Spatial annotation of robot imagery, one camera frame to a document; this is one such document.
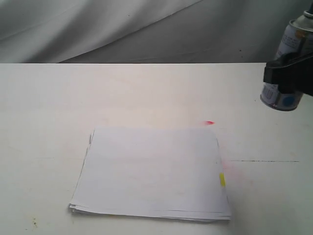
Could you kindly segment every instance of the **spray can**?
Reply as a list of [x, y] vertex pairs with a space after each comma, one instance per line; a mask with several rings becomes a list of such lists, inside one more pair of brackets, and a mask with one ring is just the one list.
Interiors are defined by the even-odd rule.
[[[313, 51], [313, 3], [308, 11], [296, 20], [291, 20], [286, 27], [274, 59], [283, 54], [298, 52], [305, 55]], [[264, 83], [261, 93], [263, 103], [281, 111], [292, 111], [297, 108], [303, 93], [286, 91], [278, 85]]]

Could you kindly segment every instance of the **spray can label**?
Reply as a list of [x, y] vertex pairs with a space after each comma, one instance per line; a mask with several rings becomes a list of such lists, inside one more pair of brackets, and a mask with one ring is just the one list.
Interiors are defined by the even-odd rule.
[[[289, 24], [286, 27], [274, 59], [278, 59], [283, 54], [292, 52], [307, 54], [312, 50], [313, 34]], [[291, 94], [283, 94], [278, 90], [278, 85], [265, 83], [261, 93], [261, 100], [274, 109], [291, 111], [298, 106], [302, 95], [301, 92], [297, 91]]]

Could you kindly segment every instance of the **yellow tab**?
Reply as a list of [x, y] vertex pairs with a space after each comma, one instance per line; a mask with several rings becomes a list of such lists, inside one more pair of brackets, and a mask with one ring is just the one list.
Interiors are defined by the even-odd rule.
[[220, 181], [221, 181], [221, 185], [225, 187], [226, 184], [225, 184], [224, 173], [220, 173]]

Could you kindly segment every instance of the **white paper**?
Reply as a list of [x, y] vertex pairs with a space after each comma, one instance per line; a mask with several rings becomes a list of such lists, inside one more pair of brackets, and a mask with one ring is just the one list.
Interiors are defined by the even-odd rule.
[[70, 205], [74, 212], [229, 219], [222, 171], [208, 128], [98, 127]]

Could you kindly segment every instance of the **white tabletop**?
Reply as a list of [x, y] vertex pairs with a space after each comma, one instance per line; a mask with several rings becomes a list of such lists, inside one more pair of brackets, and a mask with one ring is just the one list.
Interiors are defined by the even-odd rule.
[[[269, 235], [313, 231], [313, 98], [260, 101], [265, 64], [0, 65], [0, 234]], [[95, 126], [216, 133], [229, 223], [72, 215]]]

